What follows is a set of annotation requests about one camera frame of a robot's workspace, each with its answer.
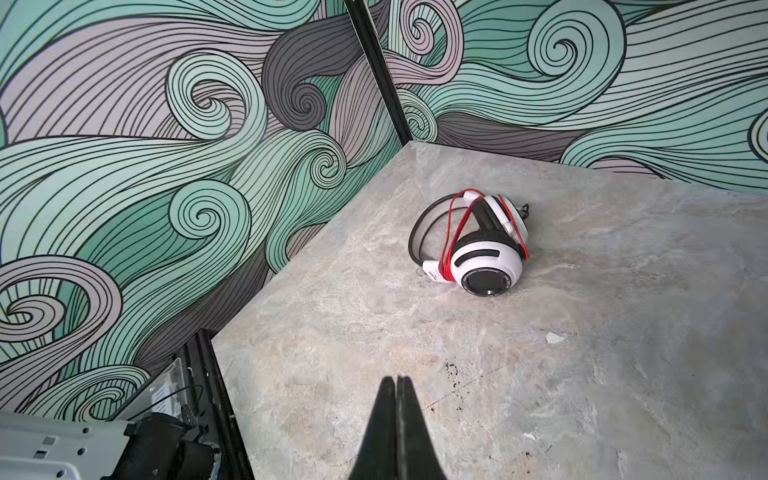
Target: white scrap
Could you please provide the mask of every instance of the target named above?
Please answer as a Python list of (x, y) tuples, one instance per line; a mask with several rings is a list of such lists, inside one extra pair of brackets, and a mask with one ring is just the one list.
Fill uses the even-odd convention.
[(550, 332), (550, 333), (547, 333), (546, 340), (547, 340), (547, 343), (549, 343), (550, 345), (555, 345), (565, 340), (565, 337), (559, 336), (557, 333)]

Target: patterned wall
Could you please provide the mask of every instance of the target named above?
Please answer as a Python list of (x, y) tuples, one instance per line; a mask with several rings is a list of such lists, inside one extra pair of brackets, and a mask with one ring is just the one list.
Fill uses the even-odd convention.
[(765, 0), (392, 0), (382, 46), (421, 140), (768, 191)]
[(106, 418), (400, 149), (342, 0), (2, 0), (0, 22), (2, 409)]

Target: gray tabletop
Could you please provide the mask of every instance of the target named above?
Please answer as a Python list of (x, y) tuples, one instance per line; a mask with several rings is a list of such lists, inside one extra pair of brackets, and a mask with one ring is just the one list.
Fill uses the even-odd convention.
[[(512, 293), (409, 258), (466, 187), (531, 205)], [(214, 348), (257, 478), (345, 478), (397, 374), (451, 479), (765, 478), (767, 244), (765, 197), (412, 142)]]

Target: red cable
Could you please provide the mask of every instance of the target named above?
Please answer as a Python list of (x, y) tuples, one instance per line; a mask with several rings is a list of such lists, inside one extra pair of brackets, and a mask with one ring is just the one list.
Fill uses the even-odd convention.
[(525, 247), (525, 242), (523, 241), (523, 237), (520, 235), (520, 231), (518, 230), (518, 225), (515, 223), (515, 218), (512, 216), (512, 211), (509, 210), (509, 207), (507, 207), (507, 202), (504, 201), (504, 197), (501, 195), (498, 196), (498, 199), (502, 201), (502, 206), (504, 207), (504, 210), (507, 211), (507, 215), (509, 215), (509, 220), (512, 221), (512, 226), (515, 228), (515, 233), (518, 235), (518, 240), (520, 240), (520, 244), (523, 246), (523, 251), (525, 252), (525, 259), (528, 259), (528, 248)]
[[(458, 225), (458, 229), (456, 230), (456, 234), (453, 237), (453, 242), (451, 243), (451, 249), (448, 251), (448, 257), (445, 257), (445, 250), (448, 248), (448, 242), (451, 239), (451, 212), (453, 211), (453, 203), (456, 201), (457, 198), (464, 195), (466, 192), (475, 192), (480, 195), (480, 197), (475, 198), (475, 200), (467, 207), (467, 211), (464, 212), (464, 217), (462, 217), (462, 221)], [(445, 233), (445, 245), (443, 245), (442, 248), (442, 255), (440, 256), (440, 266), (439, 270), (442, 274), (442, 277), (449, 281), (454, 281), (453, 275), (451, 273), (451, 255), (453, 254), (453, 247), (456, 245), (456, 241), (458, 240), (459, 234), (462, 232), (462, 229), (467, 224), (467, 219), (469, 218), (470, 212), (472, 212), (472, 205), (475, 204), (475, 202), (485, 196), (484, 193), (482, 193), (480, 190), (476, 190), (474, 188), (467, 188), (466, 190), (462, 190), (458, 192), (454, 197), (453, 200), (451, 200), (451, 206), (448, 208), (448, 232)]]

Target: headphones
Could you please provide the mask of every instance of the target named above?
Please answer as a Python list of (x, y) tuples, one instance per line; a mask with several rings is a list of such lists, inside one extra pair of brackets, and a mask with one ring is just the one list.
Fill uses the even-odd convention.
[[(466, 208), (453, 241), (451, 211)], [(459, 238), (469, 219), (477, 220), (480, 230)], [(422, 260), (424, 237), (432, 225), (448, 214), (448, 234), (440, 260)], [(446, 195), (430, 205), (416, 221), (408, 240), (411, 258), (435, 282), (456, 282), (477, 296), (497, 296), (515, 285), (523, 271), (522, 261), (528, 259), (528, 204), (520, 210), (503, 195), (485, 195), (469, 188)]]

